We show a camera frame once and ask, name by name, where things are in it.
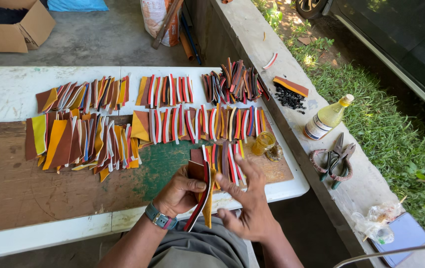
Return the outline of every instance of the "bottle label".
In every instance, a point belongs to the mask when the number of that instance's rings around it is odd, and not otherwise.
[[[314,140],[318,140],[329,132],[333,127],[325,125],[318,119],[316,114],[310,122],[305,125],[305,133]]]

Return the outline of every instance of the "blue pipe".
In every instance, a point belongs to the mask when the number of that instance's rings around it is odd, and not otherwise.
[[[191,43],[192,50],[194,51],[194,54],[196,54],[196,59],[198,60],[199,65],[201,65],[201,60],[199,59],[198,52],[196,50],[196,46],[194,45],[194,42],[192,41],[191,34],[189,33],[188,23],[186,22],[186,19],[184,18],[184,13],[181,12],[181,22],[183,23],[184,30],[186,31],[186,34],[189,38],[189,43]]]

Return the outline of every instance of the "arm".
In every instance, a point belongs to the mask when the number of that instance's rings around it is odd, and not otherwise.
[[[222,179],[217,174],[215,179],[221,189],[243,205],[239,218],[231,211],[220,208],[218,216],[224,226],[241,238],[260,242],[263,247],[267,267],[303,268],[292,246],[282,232],[279,223],[274,219],[265,196],[265,175],[252,162],[235,155],[236,163],[241,167],[247,179],[247,192],[239,186]]]
[[[197,204],[194,192],[206,189],[204,182],[188,179],[187,166],[182,166],[153,200],[161,213],[175,218]],[[133,228],[105,255],[98,268],[147,267],[167,230],[156,226],[143,214]]]

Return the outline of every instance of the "car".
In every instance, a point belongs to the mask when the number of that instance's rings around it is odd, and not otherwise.
[[[305,19],[337,17],[425,101],[425,0],[296,0]]]

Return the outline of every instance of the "pliers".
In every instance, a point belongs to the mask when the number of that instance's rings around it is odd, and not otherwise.
[[[315,150],[311,152],[310,161],[312,162],[314,167],[317,169],[317,171],[321,173],[320,181],[324,181],[325,178],[327,178],[327,176],[330,175],[330,177],[335,180],[332,185],[332,189],[335,190],[342,181],[351,179],[353,176],[353,168],[349,159],[352,156],[353,152],[355,151],[355,147],[356,145],[352,143],[348,145],[344,151],[342,151],[343,133],[341,133],[338,139],[336,140],[335,146],[332,151],[328,151],[328,149],[320,149],[320,150]],[[325,153],[325,152],[328,152],[327,166],[325,168],[322,168],[315,161],[315,157],[318,154]],[[340,173],[340,176],[338,176],[333,173],[333,170],[342,159],[344,159],[344,166],[343,166],[342,172]]]

